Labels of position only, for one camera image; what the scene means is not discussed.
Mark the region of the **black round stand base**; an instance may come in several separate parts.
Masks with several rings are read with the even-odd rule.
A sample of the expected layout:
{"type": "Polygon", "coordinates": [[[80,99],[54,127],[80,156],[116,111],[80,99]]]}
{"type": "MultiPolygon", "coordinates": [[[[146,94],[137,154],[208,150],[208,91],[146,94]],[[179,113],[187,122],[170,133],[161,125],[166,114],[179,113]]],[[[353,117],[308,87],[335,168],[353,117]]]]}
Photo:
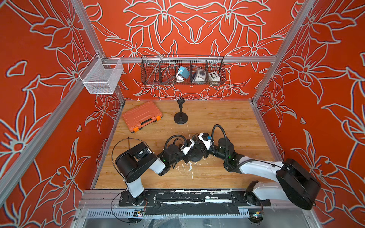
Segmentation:
{"type": "Polygon", "coordinates": [[[174,122],[176,124],[185,124],[188,121],[188,116],[184,112],[178,112],[174,115],[174,122]]]}

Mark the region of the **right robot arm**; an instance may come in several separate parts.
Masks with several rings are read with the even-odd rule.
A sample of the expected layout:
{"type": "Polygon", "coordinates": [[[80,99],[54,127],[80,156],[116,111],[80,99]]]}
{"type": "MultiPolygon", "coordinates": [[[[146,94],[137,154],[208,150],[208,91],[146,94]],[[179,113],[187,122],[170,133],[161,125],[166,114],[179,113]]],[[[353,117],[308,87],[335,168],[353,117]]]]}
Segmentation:
{"type": "Polygon", "coordinates": [[[246,188],[244,198],[247,204],[256,206],[266,200],[290,201],[303,210],[311,210],[321,189],[316,178],[294,159],[286,161],[263,161],[235,152],[224,129],[219,124],[223,138],[217,145],[214,133],[200,133],[198,139],[205,151],[223,160],[223,167],[229,173],[249,174],[268,179],[269,182],[252,181],[246,188]]]}

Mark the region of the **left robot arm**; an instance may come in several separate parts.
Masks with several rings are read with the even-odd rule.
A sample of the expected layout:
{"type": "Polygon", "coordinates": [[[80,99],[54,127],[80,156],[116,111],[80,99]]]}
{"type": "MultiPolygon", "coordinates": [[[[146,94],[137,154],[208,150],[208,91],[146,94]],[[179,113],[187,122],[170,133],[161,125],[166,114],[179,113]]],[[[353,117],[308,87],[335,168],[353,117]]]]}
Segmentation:
{"type": "Polygon", "coordinates": [[[145,189],[141,176],[147,170],[163,176],[175,168],[180,161],[188,162],[188,153],[195,145],[192,139],[173,135],[165,142],[163,151],[155,154],[145,141],[138,141],[139,144],[129,148],[115,159],[112,158],[113,166],[123,177],[129,200],[134,206],[145,201],[145,189]]]}

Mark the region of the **orange plastic tool case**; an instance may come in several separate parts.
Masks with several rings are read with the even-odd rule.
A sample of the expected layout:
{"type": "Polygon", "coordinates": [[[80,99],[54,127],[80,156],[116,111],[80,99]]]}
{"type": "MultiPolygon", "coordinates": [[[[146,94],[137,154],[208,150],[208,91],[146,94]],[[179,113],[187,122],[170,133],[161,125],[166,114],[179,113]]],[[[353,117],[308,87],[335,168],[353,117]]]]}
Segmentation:
{"type": "Polygon", "coordinates": [[[122,118],[131,133],[136,133],[142,130],[143,127],[160,121],[162,117],[162,112],[152,101],[145,102],[122,113],[122,118]]]}

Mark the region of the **white button box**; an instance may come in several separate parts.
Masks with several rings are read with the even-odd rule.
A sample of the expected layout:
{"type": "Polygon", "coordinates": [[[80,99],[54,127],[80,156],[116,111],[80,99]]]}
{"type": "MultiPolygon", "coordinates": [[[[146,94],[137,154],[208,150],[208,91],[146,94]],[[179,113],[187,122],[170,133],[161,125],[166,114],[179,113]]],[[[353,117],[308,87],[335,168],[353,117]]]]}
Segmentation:
{"type": "Polygon", "coordinates": [[[216,71],[209,72],[208,73],[208,78],[209,78],[209,81],[212,85],[217,85],[221,81],[221,78],[220,78],[220,76],[218,75],[218,73],[216,71]]]}

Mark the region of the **white device black knobs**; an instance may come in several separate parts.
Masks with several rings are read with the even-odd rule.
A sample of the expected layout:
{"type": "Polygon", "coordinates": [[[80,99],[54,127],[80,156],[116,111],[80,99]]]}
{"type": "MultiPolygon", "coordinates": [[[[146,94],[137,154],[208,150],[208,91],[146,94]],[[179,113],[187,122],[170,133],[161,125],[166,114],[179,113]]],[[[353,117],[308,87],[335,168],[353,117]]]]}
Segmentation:
{"type": "Polygon", "coordinates": [[[193,76],[193,82],[197,84],[203,84],[206,79],[206,71],[199,69],[193,76]]]}

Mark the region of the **teal box in basket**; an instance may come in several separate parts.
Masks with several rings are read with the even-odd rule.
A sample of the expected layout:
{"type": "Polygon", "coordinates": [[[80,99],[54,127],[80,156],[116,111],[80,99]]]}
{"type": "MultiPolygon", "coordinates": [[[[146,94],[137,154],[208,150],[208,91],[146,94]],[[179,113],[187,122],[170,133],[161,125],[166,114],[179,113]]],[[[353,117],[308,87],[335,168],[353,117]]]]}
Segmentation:
{"type": "Polygon", "coordinates": [[[187,68],[180,66],[178,71],[177,71],[177,75],[184,78],[184,79],[188,79],[190,76],[190,72],[188,71],[187,68]]]}

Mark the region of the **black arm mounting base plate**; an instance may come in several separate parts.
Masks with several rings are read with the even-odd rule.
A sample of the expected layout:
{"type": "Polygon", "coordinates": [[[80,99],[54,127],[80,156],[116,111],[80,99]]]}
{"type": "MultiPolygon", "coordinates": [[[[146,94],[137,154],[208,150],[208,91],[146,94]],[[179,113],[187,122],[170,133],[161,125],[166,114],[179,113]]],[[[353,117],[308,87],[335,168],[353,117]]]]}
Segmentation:
{"type": "Polygon", "coordinates": [[[271,206],[269,200],[254,199],[244,190],[146,190],[137,199],[121,193],[120,207],[141,207],[154,216],[241,216],[271,206]]]}

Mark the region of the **clear plastic wall bin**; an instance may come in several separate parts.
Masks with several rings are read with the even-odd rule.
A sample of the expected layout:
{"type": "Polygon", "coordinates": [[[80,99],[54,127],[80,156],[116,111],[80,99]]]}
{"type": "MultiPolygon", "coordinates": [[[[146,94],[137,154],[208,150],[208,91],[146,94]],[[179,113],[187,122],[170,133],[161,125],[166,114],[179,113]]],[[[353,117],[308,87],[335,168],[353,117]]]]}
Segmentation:
{"type": "Polygon", "coordinates": [[[90,94],[109,95],[115,92],[123,71],[121,59],[111,65],[94,59],[79,77],[90,94]]]}

